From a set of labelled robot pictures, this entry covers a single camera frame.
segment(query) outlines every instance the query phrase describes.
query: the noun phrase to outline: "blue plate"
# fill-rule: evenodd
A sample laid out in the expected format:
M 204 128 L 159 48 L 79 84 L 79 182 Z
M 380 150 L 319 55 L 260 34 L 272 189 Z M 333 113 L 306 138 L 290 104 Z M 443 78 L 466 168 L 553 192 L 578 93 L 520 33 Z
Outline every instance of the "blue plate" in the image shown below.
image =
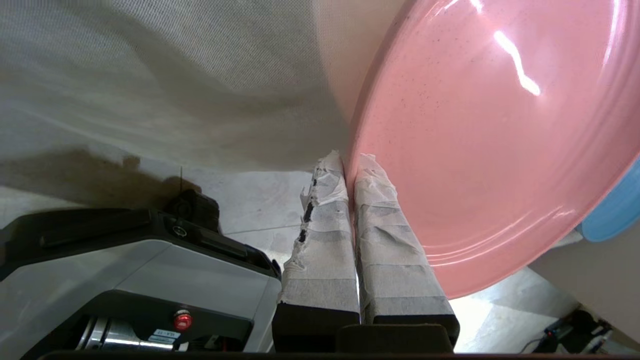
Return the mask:
M 600 242 L 622 233 L 640 218 L 640 158 L 616 187 L 576 228 L 585 239 Z

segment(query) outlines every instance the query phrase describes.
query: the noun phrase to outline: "metal cylinder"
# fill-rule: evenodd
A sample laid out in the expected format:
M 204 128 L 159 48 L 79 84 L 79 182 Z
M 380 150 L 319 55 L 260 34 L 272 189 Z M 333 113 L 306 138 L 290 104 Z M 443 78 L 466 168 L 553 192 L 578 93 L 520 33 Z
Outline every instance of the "metal cylinder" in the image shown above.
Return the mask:
M 181 344 L 177 351 L 185 351 L 188 344 Z M 135 350 L 172 351 L 175 345 L 140 340 L 131 326 L 122 320 L 92 317 L 76 350 Z

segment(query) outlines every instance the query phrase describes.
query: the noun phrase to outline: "white fabric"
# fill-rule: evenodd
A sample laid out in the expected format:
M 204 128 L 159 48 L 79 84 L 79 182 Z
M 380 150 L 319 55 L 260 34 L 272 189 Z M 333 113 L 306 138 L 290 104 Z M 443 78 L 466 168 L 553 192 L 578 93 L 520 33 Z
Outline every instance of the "white fabric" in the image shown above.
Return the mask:
M 3 1 L 3 106 L 135 154 L 309 169 L 345 149 L 400 0 Z
M 356 257 L 362 316 L 453 314 L 422 245 L 373 155 L 361 154 L 355 179 Z
M 285 304 L 360 311 L 349 200 L 337 193 L 346 193 L 346 185 L 340 154 L 333 151 L 318 161 L 303 203 L 308 214 L 282 272 Z

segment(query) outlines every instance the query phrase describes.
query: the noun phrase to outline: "gray machine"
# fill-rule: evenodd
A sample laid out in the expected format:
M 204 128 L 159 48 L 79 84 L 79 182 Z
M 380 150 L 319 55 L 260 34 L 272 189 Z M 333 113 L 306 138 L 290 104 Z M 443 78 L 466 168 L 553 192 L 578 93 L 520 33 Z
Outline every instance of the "gray machine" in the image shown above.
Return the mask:
M 74 349 L 266 351 L 280 279 L 261 251 L 180 214 L 26 215 L 2 231 L 0 359 Z

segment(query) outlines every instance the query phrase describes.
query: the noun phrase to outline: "white cloth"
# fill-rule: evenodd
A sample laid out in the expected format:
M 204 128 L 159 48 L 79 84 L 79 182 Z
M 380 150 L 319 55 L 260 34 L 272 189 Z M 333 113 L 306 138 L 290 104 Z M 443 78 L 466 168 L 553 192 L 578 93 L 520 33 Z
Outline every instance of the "white cloth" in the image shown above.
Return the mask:
M 395 186 L 373 155 L 360 155 L 355 180 L 356 257 L 362 317 L 453 314 L 397 201 Z
M 1 105 L 181 165 L 308 170 L 348 146 L 401 3 L 3 1 Z

